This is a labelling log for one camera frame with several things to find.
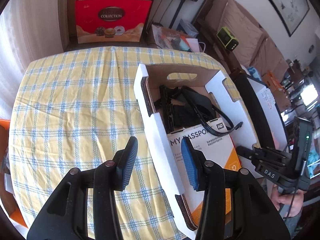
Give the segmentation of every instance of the curtain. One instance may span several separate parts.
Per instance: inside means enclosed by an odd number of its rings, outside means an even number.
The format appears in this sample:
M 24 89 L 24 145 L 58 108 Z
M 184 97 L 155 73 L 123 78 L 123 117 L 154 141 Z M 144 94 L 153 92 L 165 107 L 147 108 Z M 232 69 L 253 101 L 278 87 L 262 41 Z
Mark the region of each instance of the curtain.
M 58 0 L 9 1 L 0 15 L 0 119 L 11 118 L 30 62 L 62 52 Z

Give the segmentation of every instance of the cardboard boxes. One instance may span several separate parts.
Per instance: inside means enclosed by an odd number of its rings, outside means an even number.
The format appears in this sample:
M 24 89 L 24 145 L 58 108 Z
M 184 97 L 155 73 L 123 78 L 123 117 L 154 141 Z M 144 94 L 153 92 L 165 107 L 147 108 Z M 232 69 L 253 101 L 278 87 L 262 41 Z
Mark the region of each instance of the cardboard boxes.
M 208 124 L 219 132 L 227 132 L 222 118 L 212 120 Z M 241 166 L 229 135 L 217 137 L 207 132 L 202 125 L 178 130 L 167 135 L 177 169 L 182 179 L 185 193 L 181 197 L 184 203 L 180 206 L 189 229 L 196 230 L 200 222 L 204 192 L 195 192 L 190 185 L 186 167 L 181 154 L 181 140 L 189 137 L 193 147 L 201 150 L 207 160 L 212 160 L 225 169 L 238 171 Z M 231 211 L 230 190 L 226 190 L 226 214 Z
M 191 80 L 168 79 L 168 76 L 172 73 L 189 73 L 195 74 L 196 77 Z M 177 228 L 191 239 L 195 239 L 196 230 L 190 229 L 190 225 L 187 223 L 182 212 L 183 207 L 181 205 L 183 203 L 181 199 L 186 193 L 186 189 L 177 168 L 175 156 L 172 152 L 168 135 L 165 132 L 161 114 L 156 111 L 153 102 L 160 97 L 159 85 L 165 85 L 169 88 L 186 85 L 211 98 L 212 101 L 213 95 L 220 109 L 234 124 L 243 122 L 241 128 L 230 134 L 234 146 L 241 145 L 252 148 L 252 145 L 257 143 L 255 132 L 241 102 L 239 100 L 234 102 L 230 97 L 228 89 L 224 85 L 225 79 L 226 76 L 222 71 L 199 66 L 184 64 L 140 64 L 134 81 L 134 93 L 139 104 L 145 135 L 161 186 L 166 193 Z M 224 154 L 224 157 L 226 157 L 230 155 L 230 152 Z
M 6 149 L 8 147 L 8 138 L 9 138 L 8 129 L 9 129 L 9 122 L 4 122 L 4 120 L 0 120 L 0 163 L 4 162 L 4 156 L 6 154 Z M 23 225 L 24 227 L 27 227 L 25 221 L 23 220 L 19 206 L 16 203 L 13 194 L 7 191 L 8 188 L 6 190 L 6 184 L 10 184 L 8 173 L 9 173 L 9 170 L 4 165 L 0 169 L 0 207 L 3 209 L 4 213 L 10 219 Z
M 291 101 L 287 95 L 287 92 L 278 82 L 273 73 L 269 71 L 267 74 L 263 75 L 262 80 L 271 90 L 280 113 L 288 109 L 291 106 Z
M 198 35 L 197 29 L 191 24 L 191 22 L 188 22 L 186 20 L 181 19 L 177 29 L 178 32 L 183 32 L 192 38 L 195 38 Z

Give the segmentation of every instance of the framed painting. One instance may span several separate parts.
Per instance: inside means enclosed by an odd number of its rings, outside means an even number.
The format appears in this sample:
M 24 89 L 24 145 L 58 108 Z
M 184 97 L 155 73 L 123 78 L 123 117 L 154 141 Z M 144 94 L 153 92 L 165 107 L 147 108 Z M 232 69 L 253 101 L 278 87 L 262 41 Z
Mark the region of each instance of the framed painting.
M 310 10 L 307 0 L 269 0 L 281 18 L 289 37 Z

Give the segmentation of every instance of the wd logo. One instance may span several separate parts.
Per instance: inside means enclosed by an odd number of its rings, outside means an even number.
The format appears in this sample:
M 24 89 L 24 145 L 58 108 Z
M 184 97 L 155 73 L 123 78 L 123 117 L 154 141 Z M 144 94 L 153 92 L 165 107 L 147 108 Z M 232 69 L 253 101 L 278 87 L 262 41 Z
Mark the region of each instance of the wd logo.
M 223 123 L 222 123 L 222 122 L 221 122 L 221 123 L 218 123 L 218 124 L 217 124 L 217 128 L 218 128 L 218 130 L 224 128 Z

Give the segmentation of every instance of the human hand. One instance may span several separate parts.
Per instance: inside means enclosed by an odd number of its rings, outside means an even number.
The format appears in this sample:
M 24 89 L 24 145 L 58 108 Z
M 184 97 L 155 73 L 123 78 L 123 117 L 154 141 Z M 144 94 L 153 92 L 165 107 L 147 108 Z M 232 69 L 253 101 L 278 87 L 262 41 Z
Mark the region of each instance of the human hand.
M 294 217 L 299 214 L 303 205 L 303 194 L 304 194 L 304 191 L 300 189 L 297 191 L 297 194 L 293 200 L 289 217 Z M 276 184 L 273 185 L 270 199 L 278 211 L 280 209 L 280 203 L 284 205 L 290 205 L 292 201 L 292 197 L 293 197 L 293 194 L 281 195 L 278 192 L 278 186 Z

